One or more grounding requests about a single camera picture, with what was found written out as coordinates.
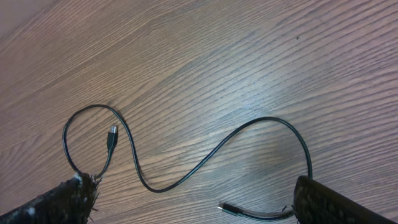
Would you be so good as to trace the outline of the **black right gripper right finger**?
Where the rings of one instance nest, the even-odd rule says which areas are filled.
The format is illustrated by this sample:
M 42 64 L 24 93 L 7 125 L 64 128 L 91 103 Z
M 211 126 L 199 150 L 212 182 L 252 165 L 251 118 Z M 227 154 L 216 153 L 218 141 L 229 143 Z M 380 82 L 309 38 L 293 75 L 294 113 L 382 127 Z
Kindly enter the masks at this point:
M 303 224 L 396 224 L 304 175 L 296 182 L 293 210 Z

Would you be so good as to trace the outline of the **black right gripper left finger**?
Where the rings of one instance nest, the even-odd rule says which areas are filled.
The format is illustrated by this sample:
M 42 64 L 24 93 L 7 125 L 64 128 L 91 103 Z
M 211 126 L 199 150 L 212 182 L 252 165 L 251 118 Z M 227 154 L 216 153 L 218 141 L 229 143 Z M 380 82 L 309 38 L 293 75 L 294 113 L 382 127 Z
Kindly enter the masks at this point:
M 71 179 L 1 215 L 1 224 L 82 223 L 91 220 L 101 179 L 75 174 Z

